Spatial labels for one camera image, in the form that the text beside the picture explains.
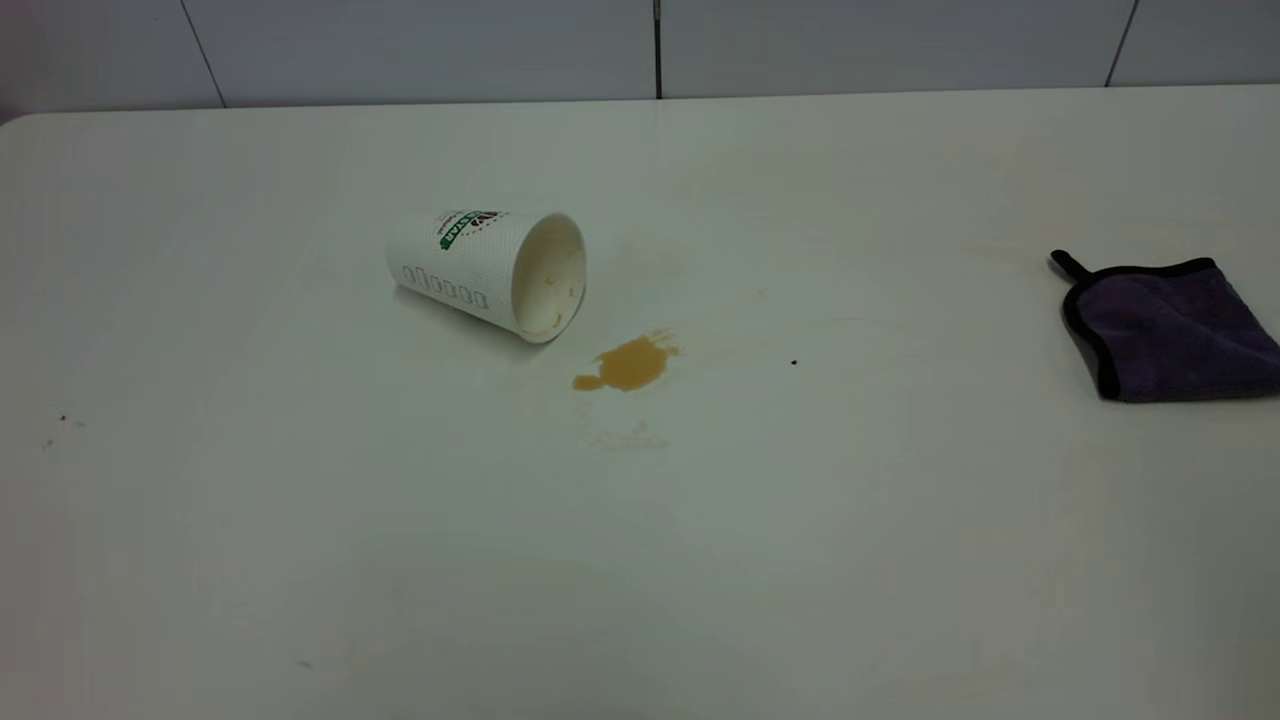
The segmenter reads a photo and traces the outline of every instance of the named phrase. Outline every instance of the printed text on cup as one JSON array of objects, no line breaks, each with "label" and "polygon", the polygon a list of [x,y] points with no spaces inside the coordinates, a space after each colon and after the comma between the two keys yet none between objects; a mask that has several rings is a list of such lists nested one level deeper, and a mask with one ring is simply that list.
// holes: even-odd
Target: printed text on cup
[{"label": "printed text on cup", "polygon": [[404,279],[413,284],[413,287],[420,287],[426,292],[434,292],[435,295],[444,295],[466,302],[467,305],[475,305],[481,310],[489,309],[489,299],[484,296],[479,290],[470,290],[465,284],[453,284],[449,281],[442,281],[440,278],[428,274],[422,268],[410,268],[403,265],[401,272],[404,274]]}]

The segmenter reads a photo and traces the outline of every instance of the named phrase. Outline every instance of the liquid puddle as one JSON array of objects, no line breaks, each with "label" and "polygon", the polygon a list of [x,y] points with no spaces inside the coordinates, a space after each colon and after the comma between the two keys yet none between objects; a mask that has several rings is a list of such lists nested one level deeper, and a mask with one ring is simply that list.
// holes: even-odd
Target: liquid puddle
[{"label": "liquid puddle", "polygon": [[654,331],[602,352],[595,357],[600,364],[598,374],[573,378],[573,389],[591,391],[609,386],[630,392],[652,383],[667,370],[668,357],[680,356],[680,348],[669,341],[669,331]]}]

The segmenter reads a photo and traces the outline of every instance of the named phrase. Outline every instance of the tipped-over paper cup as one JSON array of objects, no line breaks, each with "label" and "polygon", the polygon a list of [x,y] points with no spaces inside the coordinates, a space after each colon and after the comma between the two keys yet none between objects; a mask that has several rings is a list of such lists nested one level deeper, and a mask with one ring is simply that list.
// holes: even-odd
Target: tipped-over paper cup
[{"label": "tipped-over paper cup", "polygon": [[577,313],[586,250],[563,213],[454,210],[407,219],[387,242],[399,284],[547,342]]}]

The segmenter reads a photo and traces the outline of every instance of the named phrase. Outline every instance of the green logo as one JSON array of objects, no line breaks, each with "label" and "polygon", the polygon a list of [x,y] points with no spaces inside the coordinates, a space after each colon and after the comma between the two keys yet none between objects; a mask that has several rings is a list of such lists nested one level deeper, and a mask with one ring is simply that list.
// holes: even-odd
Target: green logo
[{"label": "green logo", "polygon": [[453,241],[458,238],[458,234],[462,233],[462,229],[467,225],[479,228],[484,223],[502,215],[506,215],[506,213],[495,213],[492,210],[476,210],[462,215],[458,218],[458,222],[453,223],[453,227],[451,227],[448,232],[440,237],[440,250],[448,250],[453,245]]},{"label": "green logo", "polygon": [[458,233],[462,232],[462,228],[467,227],[471,223],[471,220],[479,218],[484,213],[467,213],[466,215],[462,215],[462,218],[460,218],[458,222],[453,223],[453,227],[444,233],[444,237],[440,238],[440,250],[448,250],[449,246],[453,245],[453,241],[457,240]]}]

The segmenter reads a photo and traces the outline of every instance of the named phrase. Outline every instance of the white wall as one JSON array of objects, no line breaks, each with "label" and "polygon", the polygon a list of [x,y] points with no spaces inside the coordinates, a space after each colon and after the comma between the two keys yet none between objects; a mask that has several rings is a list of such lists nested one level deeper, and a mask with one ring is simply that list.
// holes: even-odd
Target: white wall
[{"label": "white wall", "polygon": [[178,0],[0,0],[0,122],[218,106]]},{"label": "white wall", "polygon": [[1102,86],[1133,0],[667,0],[668,97]]},{"label": "white wall", "polygon": [[1280,82],[1280,0],[1140,0],[1111,85]]},{"label": "white wall", "polygon": [[228,105],[654,97],[652,0],[187,0]]}]

